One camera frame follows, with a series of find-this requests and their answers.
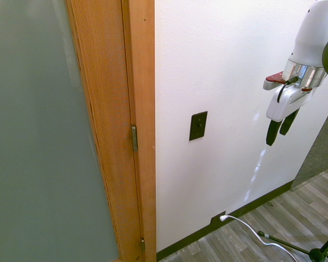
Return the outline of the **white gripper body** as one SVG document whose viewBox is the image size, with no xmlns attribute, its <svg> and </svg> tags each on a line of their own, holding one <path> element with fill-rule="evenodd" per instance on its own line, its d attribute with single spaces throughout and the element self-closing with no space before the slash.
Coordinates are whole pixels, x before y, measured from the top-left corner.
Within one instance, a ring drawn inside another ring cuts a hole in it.
<svg viewBox="0 0 328 262">
<path fill-rule="evenodd" d="M 281 89 L 282 87 L 276 90 L 266 112 L 267 118 L 276 122 L 282 121 L 309 102 L 315 92 L 315 89 L 304 92 L 301 88 L 291 85 L 283 89 L 278 101 L 278 95 Z"/>
</svg>

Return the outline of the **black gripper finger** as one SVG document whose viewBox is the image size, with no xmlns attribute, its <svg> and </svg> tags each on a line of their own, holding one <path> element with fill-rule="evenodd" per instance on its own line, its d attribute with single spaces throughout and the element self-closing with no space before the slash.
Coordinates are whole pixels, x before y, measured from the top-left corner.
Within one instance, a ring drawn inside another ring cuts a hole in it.
<svg viewBox="0 0 328 262">
<path fill-rule="evenodd" d="M 287 134 L 287 132 L 289 131 L 291 125 L 293 124 L 293 121 L 295 120 L 298 112 L 299 112 L 299 109 L 297 109 L 296 111 L 294 111 L 293 113 L 291 113 L 289 116 L 287 116 L 284 119 L 284 121 L 282 123 L 282 126 L 280 128 L 280 131 L 279 131 L 279 133 L 281 135 L 286 135 Z"/>
<path fill-rule="evenodd" d="M 270 125 L 268 127 L 267 136 L 266 136 L 266 144 L 268 146 L 272 146 L 273 143 L 275 142 L 279 128 L 280 128 L 280 122 L 276 122 L 274 120 L 270 121 Z"/>
</svg>

